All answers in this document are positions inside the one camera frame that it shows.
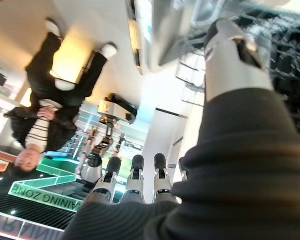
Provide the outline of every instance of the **white wall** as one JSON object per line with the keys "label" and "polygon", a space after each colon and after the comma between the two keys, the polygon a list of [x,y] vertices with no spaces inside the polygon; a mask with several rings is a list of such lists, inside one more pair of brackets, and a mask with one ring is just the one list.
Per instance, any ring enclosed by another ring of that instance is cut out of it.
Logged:
{"label": "white wall", "polygon": [[[188,119],[186,122],[183,140],[180,147],[179,157],[183,157],[186,152],[194,147],[197,144],[198,137],[199,137],[199,129],[202,122],[203,116],[203,107],[192,105],[190,112],[188,114]],[[173,177],[173,182],[179,182],[182,180],[181,173],[179,166],[177,165],[175,168],[175,173]]]}

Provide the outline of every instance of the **wire rack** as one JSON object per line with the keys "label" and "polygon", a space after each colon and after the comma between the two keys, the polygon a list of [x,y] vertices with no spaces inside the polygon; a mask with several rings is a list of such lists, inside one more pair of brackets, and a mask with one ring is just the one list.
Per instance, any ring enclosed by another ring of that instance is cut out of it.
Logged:
{"label": "wire rack", "polygon": [[[245,0],[220,2],[222,5],[216,6],[217,18],[231,19],[255,40],[275,89],[290,110],[296,109],[291,111],[292,114],[300,113],[299,106],[294,106],[297,101],[296,105],[300,105],[300,14],[269,9]],[[210,24],[206,22],[207,25],[201,22],[199,27],[193,27],[184,43],[176,72],[176,78],[185,82],[182,100],[202,106],[205,72],[204,60],[201,61],[204,59],[202,47]]]}

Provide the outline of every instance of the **training zone sign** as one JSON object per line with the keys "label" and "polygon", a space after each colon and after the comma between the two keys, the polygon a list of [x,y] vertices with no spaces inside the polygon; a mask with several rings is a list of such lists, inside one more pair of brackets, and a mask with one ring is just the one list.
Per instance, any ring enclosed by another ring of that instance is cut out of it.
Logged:
{"label": "training zone sign", "polygon": [[9,194],[72,212],[77,212],[83,202],[72,197],[59,195],[31,186],[25,186],[18,182],[15,182],[11,186]]}

